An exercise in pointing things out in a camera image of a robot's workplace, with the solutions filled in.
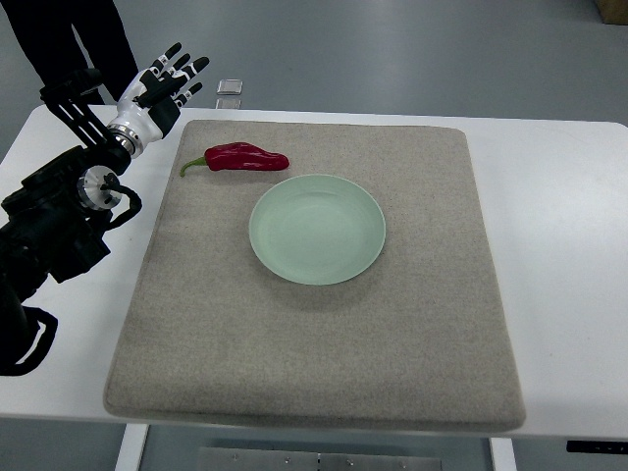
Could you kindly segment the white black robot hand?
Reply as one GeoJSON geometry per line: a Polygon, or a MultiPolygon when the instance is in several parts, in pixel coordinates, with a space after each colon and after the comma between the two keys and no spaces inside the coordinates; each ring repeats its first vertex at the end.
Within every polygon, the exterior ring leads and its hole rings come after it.
{"type": "Polygon", "coordinates": [[[176,43],[140,71],[117,103],[117,116],[108,129],[139,149],[163,139],[174,127],[181,109],[200,91],[198,76],[210,64],[193,59],[176,43]]]}

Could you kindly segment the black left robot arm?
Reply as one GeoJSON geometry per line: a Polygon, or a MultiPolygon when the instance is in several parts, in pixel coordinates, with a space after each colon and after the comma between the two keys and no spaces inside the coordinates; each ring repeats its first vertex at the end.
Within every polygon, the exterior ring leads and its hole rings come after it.
{"type": "Polygon", "coordinates": [[[131,152],[85,101],[102,76],[74,71],[44,86],[41,99],[81,141],[25,178],[1,203],[1,374],[23,376],[50,351],[58,328],[48,312],[25,306],[48,277],[61,283],[89,271],[110,250],[106,232],[134,217],[139,196],[119,182],[131,152]]]}

